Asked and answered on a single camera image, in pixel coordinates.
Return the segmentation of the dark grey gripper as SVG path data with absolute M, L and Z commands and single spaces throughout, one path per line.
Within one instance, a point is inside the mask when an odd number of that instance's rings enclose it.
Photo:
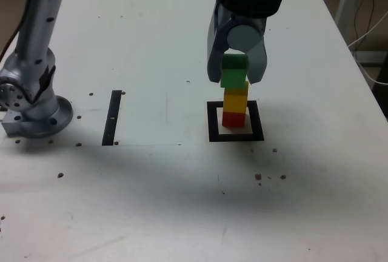
M 231 17 L 231 12 L 216 0 L 207 34 L 207 74 L 211 82 L 220 82 L 222 57 L 228 48 L 246 55 L 249 83 L 262 80 L 267 67 L 266 24 L 267 18 Z

